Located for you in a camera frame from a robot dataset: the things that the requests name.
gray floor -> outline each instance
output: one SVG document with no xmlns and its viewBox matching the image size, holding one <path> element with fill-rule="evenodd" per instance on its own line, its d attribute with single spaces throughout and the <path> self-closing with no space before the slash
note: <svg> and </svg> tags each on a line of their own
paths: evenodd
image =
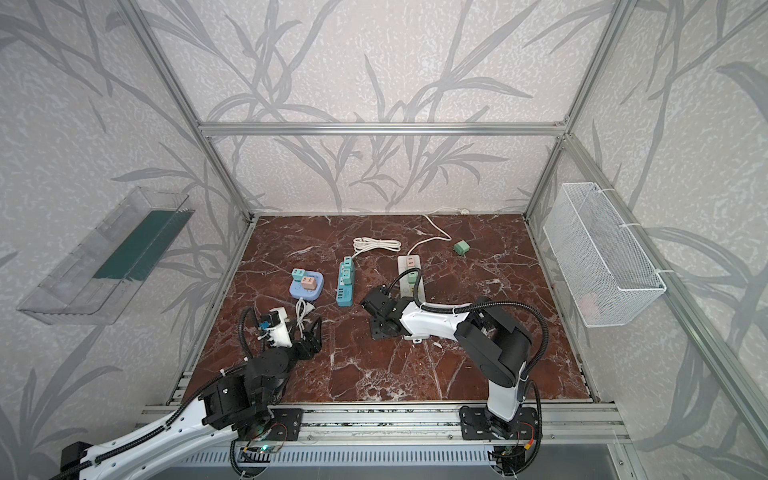
<svg viewBox="0 0 768 480">
<path fill-rule="evenodd" d="M 208 480 L 238 478 L 229 468 L 169 468 L 153 480 Z M 490 467 L 274 467 L 268 468 L 259 480 L 496 480 L 501 476 Z M 582 480 L 600 478 L 618 480 L 611 456 L 605 445 L 542 445 L 535 462 L 518 478 L 557 478 Z"/>
</svg>

gray cable tray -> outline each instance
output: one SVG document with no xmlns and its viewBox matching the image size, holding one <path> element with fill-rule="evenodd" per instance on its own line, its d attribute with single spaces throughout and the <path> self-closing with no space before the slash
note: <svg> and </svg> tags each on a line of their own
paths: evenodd
<svg viewBox="0 0 768 480">
<path fill-rule="evenodd" d="M 18 310 L 48 325 L 111 325 L 194 212 L 188 197 L 134 188 Z"/>
</svg>

white metal basket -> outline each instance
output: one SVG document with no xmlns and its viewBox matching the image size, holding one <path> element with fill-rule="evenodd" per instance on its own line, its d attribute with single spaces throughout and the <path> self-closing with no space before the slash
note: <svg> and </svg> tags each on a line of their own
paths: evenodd
<svg viewBox="0 0 768 480">
<path fill-rule="evenodd" d="M 544 232 L 586 326 L 626 325 L 667 290 L 597 184 L 562 184 Z"/>
</svg>

power outlet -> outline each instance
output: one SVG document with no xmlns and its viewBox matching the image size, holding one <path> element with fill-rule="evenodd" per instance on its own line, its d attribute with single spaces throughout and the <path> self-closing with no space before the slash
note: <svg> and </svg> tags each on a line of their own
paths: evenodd
<svg viewBox="0 0 768 480">
<path fill-rule="evenodd" d="M 418 255 L 400 255 L 397 257 L 397 273 L 403 273 L 409 268 L 421 268 L 422 261 Z M 400 296 L 414 296 L 413 295 L 413 283 L 415 282 L 415 275 L 406 275 L 400 279 Z M 419 300 L 426 302 L 426 296 L 424 295 L 424 271 L 422 270 L 422 281 L 419 282 L 419 289 L 417 290 Z"/>
</svg>

wall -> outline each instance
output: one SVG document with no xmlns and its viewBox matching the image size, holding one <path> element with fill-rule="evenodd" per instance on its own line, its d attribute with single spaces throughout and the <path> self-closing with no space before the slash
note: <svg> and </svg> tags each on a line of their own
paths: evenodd
<svg viewBox="0 0 768 480">
<path fill-rule="evenodd" d="M 560 121 L 613 8 L 612 0 L 141 5 L 200 118 L 265 122 Z M 520 212 L 525 203 L 510 210 L 507 200 L 533 190 L 553 140 L 217 143 L 256 211 L 423 212 L 461 201 Z M 455 198 L 463 189 L 478 195 Z"/>
<path fill-rule="evenodd" d="M 768 2 L 639 2 L 576 135 L 768 392 Z M 586 330 L 532 223 L 567 322 L 651 478 L 768 478 L 768 460 L 663 300 Z"/>
<path fill-rule="evenodd" d="M 245 224 L 109 3 L 0 5 L 0 476 L 129 432 L 164 402 Z M 15 307 L 137 185 L 196 210 L 111 326 Z"/>
</svg>

